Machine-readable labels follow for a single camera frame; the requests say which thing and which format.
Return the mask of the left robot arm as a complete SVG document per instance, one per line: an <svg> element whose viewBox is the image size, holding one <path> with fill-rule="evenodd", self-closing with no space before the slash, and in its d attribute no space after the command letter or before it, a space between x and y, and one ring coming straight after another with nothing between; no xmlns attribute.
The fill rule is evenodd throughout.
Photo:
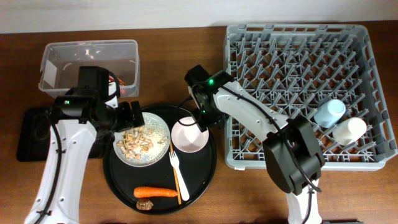
<svg viewBox="0 0 398 224"><path fill-rule="evenodd" d="M25 223L78 223L89 153L98 137L144 125L138 101L118 103L119 80L99 66L81 66L76 87L56 97L46 117L49 153Z"/></svg>

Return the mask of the wooden chopstick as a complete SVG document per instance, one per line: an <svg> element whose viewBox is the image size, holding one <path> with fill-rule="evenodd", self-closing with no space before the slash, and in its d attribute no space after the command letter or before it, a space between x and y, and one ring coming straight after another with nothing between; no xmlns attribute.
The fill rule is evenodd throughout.
<svg viewBox="0 0 398 224"><path fill-rule="evenodd" d="M172 153L173 152L174 152L173 143L170 140L170 163L171 163L171 165L172 165L171 160L172 160ZM176 187L176 191L177 191L177 194L178 194L177 195L178 205L182 205L182 198L181 198L181 193L180 193L180 187L179 187L179 183L178 183L177 173L176 173L176 170L175 170L173 165L172 165L172 167L173 167L173 172L174 172L175 187Z"/></svg>

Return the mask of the white plastic fork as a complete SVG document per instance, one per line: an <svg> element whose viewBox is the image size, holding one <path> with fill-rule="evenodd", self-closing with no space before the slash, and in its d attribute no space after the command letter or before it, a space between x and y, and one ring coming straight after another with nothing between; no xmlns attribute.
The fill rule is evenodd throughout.
<svg viewBox="0 0 398 224"><path fill-rule="evenodd" d="M171 163L172 167L175 169L175 173L177 175L181 198L184 201L188 201L190 199L190 194L188 193L187 186L185 184L182 173L180 171L180 161L178 159L178 156L175 153L175 151L169 152L169 154L170 154L169 155L170 163Z"/></svg>

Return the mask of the pink bowl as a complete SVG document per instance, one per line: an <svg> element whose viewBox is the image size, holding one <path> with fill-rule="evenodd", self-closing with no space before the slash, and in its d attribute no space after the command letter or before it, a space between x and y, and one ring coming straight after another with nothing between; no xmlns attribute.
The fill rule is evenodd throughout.
<svg viewBox="0 0 398 224"><path fill-rule="evenodd" d="M210 137L208 129L200 131L199 127L194 124L192 126L183 126L183 124L191 124L194 120L191 116L179 119L172 128L171 140L174 149L186 153L194 153L203 149Z"/></svg>

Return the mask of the red snack wrapper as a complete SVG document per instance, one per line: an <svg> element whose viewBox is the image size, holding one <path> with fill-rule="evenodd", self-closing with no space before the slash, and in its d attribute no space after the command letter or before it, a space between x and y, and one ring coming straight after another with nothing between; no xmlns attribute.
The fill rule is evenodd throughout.
<svg viewBox="0 0 398 224"><path fill-rule="evenodd" d="M123 82L120 78L117 77L112 77L111 75L109 76L109 83L115 82L116 84L116 94L119 96L120 95L120 87L125 86L126 83Z"/></svg>

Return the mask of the blue cup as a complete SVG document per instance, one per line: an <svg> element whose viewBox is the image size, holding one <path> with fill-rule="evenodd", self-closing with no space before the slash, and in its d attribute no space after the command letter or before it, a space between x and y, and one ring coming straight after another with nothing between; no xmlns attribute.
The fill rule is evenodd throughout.
<svg viewBox="0 0 398 224"><path fill-rule="evenodd" d="M341 100L329 100L317 109L314 120L319 126L330 128L341 119L345 111L346 106Z"/></svg>

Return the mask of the cream white cup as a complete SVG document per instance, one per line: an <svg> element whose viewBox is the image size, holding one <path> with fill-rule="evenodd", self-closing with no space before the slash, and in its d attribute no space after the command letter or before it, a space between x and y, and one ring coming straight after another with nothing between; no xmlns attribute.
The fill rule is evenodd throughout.
<svg viewBox="0 0 398 224"><path fill-rule="evenodd" d="M333 138L342 146L357 141L367 130L366 123L357 117L353 117L338 124L333 130Z"/></svg>

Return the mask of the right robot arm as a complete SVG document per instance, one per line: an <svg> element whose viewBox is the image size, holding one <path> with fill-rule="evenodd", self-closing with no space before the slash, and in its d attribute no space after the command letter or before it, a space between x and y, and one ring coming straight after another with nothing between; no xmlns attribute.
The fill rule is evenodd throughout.
<svg viewBox="0 0 398 224"><path fill-rule="evenodd" d="M268 108L223 70L209 75L196 65L185 81L197 106L194 125L206 131L227 116L236 119L262 143L267 173L286 195L288 222L321 223L317 195L325 159L311 122Z"/></svg>

